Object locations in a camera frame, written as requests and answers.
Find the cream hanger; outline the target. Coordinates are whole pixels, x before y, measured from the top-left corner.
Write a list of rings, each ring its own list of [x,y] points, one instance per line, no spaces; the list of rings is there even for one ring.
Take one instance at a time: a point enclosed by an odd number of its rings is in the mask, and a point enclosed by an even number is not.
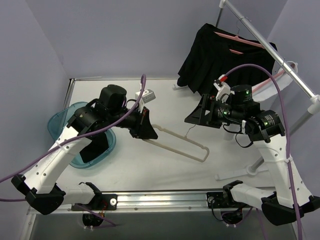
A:
[[[188,138],[188,131],[185,135],[181,135],[157,124],[153,124],[152,127],[157,133],[160,133],[159,138],[145,139],[144,142],[200,163],[207,160],[210,149]]]

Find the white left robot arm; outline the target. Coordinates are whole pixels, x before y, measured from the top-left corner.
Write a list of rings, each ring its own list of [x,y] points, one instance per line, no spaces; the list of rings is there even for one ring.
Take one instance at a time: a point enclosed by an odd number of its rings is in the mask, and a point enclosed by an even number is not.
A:
[[[103,137],[112,127],[128,129],[135,139],[158,138],[150,123],[149,109],[141,106],[144,91],[145,83],[141,83],[134,105],[127,109],[124,106],[127,91],[119,85],[109,84],[101,90],[99,98],[77,109],[47,154],[32,169],[11,179],[27,203],[42,215],[68,204],[97,209],[103,202],[103,194],[93,183],[62,186],[57,180],[80,152],[92,152],[94,157],[103,153]]]

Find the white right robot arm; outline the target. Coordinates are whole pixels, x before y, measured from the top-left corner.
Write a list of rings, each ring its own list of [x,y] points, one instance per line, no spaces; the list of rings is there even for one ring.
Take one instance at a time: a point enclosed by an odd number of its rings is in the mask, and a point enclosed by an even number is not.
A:
[[[260,152],[273,179],[275,191],[249,186],[241,180],[223,186],[223,203],[231,208],[246,204],[261,210],[275,226],[296,221],[320,207],[320,198],[303,183],[292,159],[286,156],[287,138],[280,117],[262,110],[252,97],[250,85],[231,87],[221,98],[204,94],[186,123],[219,129],[237,125],[238,134],[247,135]]]

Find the white skirt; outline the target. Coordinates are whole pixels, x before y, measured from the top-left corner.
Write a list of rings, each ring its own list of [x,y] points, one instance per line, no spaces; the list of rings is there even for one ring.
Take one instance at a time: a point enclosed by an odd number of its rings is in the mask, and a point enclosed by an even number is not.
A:
[[[273,75],[273,78],[275,79],[280,91],[288,87],[293,81],[288,73],[282,68],[279,68],[278,72]],[[255,102],[261,103],[277,95],[278,91],[271,78],[268,78],[252,87],[252,98]]]

